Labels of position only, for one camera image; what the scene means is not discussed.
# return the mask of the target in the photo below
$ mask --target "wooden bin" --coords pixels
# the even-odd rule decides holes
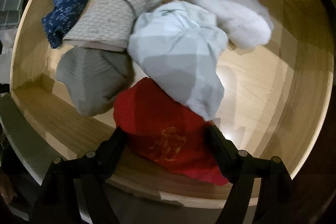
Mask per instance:
[[[238,148],[265,159],[280,156],[294,177],[328,107],[332,32],[320,0],[259,1],[274,21],[272,39],[253,51],[230,45],[221,55],[217,74],[226,90],[214,121]],[[49,47],[41,18],[52,9],[52,0],[28,2],[14,46],[11,94],[33,128],[65,158],[74,159],[108,139],[115,123],[113,110],[79,115],[65,86],[54,80],[61,54],[71,47]],[[108,182],[144,197],[201,208],[222,207],[231,188],[169,173],[128,149]],[[251,204],[257,196],[255,183]]]

